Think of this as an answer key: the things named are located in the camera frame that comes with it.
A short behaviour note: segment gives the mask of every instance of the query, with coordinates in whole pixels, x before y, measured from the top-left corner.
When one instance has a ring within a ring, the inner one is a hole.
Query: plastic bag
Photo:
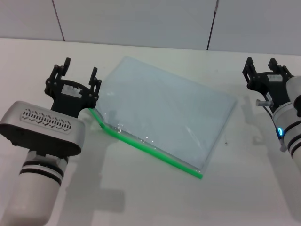
[[[125,57],[102,83],[92,112],[111,135],[201,178],[235,102]]]

